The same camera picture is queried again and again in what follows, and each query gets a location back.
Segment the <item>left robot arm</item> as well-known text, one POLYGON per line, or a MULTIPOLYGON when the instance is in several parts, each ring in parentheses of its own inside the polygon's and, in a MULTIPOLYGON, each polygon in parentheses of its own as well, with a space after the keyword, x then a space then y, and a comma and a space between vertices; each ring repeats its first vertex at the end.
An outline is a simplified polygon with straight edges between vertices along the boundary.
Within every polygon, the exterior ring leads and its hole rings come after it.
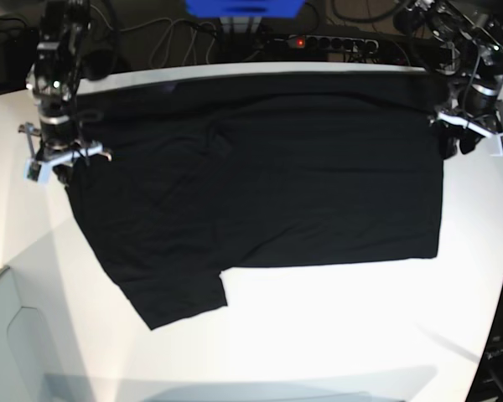
POLYGON ((429 118, 444 159, 466 155, 484 139, 496 156, 503 156, 503 1, 471 4, 477 12, 472 17, 454 1, 407 1, 393 17, 412 55, 447 83, 447 100, 429 118), (417 50, 414 34, 422 26, 450 48, 448 66, 425 60, 417 50))

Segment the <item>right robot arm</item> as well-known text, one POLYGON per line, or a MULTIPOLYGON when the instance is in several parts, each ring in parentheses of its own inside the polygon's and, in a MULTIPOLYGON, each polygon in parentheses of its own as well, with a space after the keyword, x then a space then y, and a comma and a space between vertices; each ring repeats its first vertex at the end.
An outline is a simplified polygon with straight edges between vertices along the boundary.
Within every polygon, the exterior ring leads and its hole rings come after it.
POLYGON ((101 114, 80 113, 77 92, 82 79, 104 80, 114 72, 121 38, 115 30, 110 54, 94 59, 83 50, 90 30, 89 1, 46 3, 35 61, 26 79, 26 88, 37 107, 39 126, 26 122, 18 127, 29 145, 24 177, 31 182, 45 184, 54 173, 67 185, 76 161, 89 163, 93 156, 112 160, 111 151, 83 135, 83 124, 100 119, 101 114))

